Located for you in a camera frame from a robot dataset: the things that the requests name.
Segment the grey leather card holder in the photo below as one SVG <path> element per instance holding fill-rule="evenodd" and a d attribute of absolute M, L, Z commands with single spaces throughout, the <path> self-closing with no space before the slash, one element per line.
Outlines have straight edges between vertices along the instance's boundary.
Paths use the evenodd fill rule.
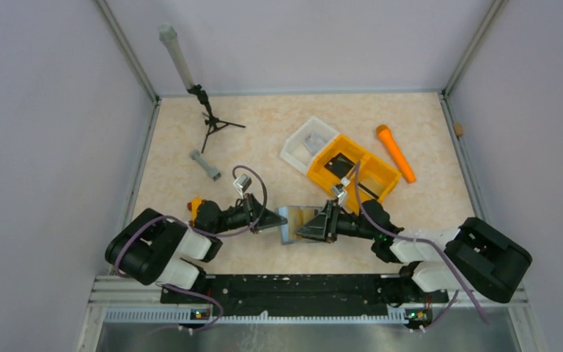
<path fill-rule="evenodd" d="M 281 244 L 290 245 L 301 241 L 314 242 L 314 240 L 304 240 L 298 234 L 298 230 L 311 221 L 321 210 L 321 207 L 288 205 L 279 207 L 277 213 L 287 219 L 287 223 L 280 226 Z"/>

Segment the orange card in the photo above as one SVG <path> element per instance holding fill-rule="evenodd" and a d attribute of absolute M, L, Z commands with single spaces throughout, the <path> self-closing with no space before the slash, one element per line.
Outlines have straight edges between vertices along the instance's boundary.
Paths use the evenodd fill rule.
<path fill-rule="evenodd" d="M 291 207 L 288 212 L 288 225 L 296 232 L 297 229 L 309 223 L 319 212 L 318 207 Z"/>

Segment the black card from holder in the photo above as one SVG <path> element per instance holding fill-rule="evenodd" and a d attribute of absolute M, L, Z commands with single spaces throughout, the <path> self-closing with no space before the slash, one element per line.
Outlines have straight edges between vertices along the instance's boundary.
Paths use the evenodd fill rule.
<path fill-rule="evenodd" d="M 347 156 L 342 153 L 338 153 L 325 164 L 325 169 L 339 179 L 342 179 L 347 177 L 355 165 L 356 164 Z"/>

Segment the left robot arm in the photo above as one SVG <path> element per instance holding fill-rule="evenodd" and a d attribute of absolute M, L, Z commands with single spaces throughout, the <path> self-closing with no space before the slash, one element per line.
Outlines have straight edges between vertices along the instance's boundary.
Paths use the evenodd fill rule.
<path fill-rule="evenodd" d="M 106 247 L 105 260 L 117 274 L 142 285 L 170 284 L 188 303 L 201 301 L 206 284 L 204 270 L 218 254 L 221 236 L 229 231 L 258 233 L 287 224 L 287 219 L 267 209 L 247 194 L 226 210 L 211 200 L 189 204 L 192 220 L 185 224 L 152 208 L 143 210 Z"/>

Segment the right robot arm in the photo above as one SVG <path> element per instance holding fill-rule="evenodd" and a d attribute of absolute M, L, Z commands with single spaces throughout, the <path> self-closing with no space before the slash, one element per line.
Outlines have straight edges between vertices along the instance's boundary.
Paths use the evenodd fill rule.
<path fill-rule="evenodd" d="M 473 289 L 505 304 L 533 262 L 521 245 L 475 216 L 445 230 L 407 230 L 394 225 L 376 200 L 363 202 L 359 213 L 329 201 L 296 233 L 328 243 L 340 235 L 371 240 L 377 258 L 410 269 L 400 283 L 402 296 L 410 302 L 437 290 Z"/>

